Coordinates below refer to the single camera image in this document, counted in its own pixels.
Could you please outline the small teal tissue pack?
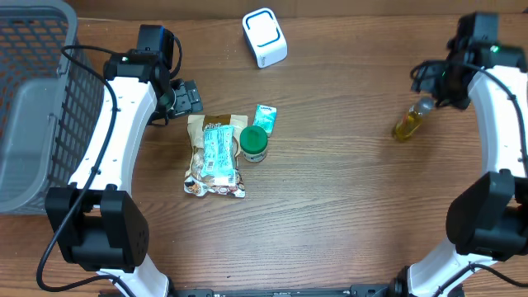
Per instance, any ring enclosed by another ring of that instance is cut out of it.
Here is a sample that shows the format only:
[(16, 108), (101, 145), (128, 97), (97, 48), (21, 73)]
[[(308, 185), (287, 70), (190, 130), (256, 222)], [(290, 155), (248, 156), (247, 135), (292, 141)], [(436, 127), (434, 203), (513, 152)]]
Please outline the small teal tissue pack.
[(257, 105), (253, 124), (263, 128), (267, 137), (271, 137), (277, 117), (277, 109), (274, 106)]

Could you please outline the mint green snack packet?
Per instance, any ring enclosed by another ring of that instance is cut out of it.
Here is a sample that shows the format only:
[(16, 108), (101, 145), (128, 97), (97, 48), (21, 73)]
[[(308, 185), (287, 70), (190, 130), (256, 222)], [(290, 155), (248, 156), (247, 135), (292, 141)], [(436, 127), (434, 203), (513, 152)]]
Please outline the mint green snack packet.
[(234, 127), (222, 125), (204, 132), (204, 166), (200, 175), (215, 186), (235, 185)]

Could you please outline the brown nut pouch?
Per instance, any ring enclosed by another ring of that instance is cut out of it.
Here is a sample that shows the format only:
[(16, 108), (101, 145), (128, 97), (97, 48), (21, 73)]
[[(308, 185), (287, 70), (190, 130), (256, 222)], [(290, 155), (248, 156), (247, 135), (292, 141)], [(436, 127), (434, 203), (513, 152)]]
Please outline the brown nut pouch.
[[(204, 132), (206, 129), (222, 125), (234, 127), (233, 143), (236, 169), (234, 186), (215, 186), (200, 175), (204, 166)], [(240, 134), (247, 126), (248, 118), (245, 115), (190, 115), (188, 117), (187, 132), (191, 141), (191, 161), (184, 180), (185, 192), (199, 197), (210, 193), (235, 198), (246, 196), (245, 185), (238, 170), (238, 156), (241, 153)]]

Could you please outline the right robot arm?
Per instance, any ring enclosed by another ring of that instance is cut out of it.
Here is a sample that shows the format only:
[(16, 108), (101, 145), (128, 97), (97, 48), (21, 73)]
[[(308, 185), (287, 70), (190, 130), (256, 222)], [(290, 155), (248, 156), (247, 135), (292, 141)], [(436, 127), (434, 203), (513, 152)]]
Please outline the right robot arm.
[(492, 268), (527, 254), (527, 62), (521, 47), (499, 41), (498, 25), (496, 12), (462, 16), (447, 57), (410, 72), (412, 90), (436, 107), (474, 107), (482, 173), (450, 204), (445, 239), (378, 296), (462, 296), (478, 271), (524, 287)]

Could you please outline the yellow drink bottle silver cap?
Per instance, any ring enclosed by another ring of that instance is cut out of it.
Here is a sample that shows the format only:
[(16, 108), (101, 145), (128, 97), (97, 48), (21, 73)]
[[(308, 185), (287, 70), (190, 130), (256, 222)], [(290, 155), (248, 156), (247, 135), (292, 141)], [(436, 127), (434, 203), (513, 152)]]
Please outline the yellow drink bottle silver cap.
[(422, 97), (413, 104), (403, 117), (395, 124), (392, 136), (399, 141), (409, 139), (417, 128), (422, 124), (424, 118), (435, 108), (435, 101), (431, 97)]

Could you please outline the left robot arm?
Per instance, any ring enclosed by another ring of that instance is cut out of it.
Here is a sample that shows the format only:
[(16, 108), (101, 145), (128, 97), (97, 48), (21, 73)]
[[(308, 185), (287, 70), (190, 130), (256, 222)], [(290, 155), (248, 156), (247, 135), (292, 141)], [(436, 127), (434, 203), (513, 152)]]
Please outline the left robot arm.
[[(131, 197), (139, 146), (148, 125), (203, 110), (194, 81), (177, 78), (182, 60), (179, 39), (160, 25), (142, 25), (135, 48), (111, 51), (102, 73), (75, 59), (66, 45), (63, 56), (104, 85), (101, 112), (90, 143), (67, 186), (52, 187), (45, 211), (54, 236), (36, 270), (36, 283), (63, 292), (109, 280), (121, 296), (175, 296), (172, 280), (148, 255), (149, 226)], [(94, 276), (68, 285), (44, 282), (54, 247), (64, 260)]]

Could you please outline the green lid jar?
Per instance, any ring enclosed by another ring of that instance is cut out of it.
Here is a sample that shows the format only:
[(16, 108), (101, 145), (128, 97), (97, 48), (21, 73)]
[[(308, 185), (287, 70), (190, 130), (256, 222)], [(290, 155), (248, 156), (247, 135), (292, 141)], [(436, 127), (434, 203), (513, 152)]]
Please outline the green lid jar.
[(266, 131), (257, 125), (244, 128), (240, 134), (240, 146), (245, 159), (258, 163), (267, 156), (268, 137)]

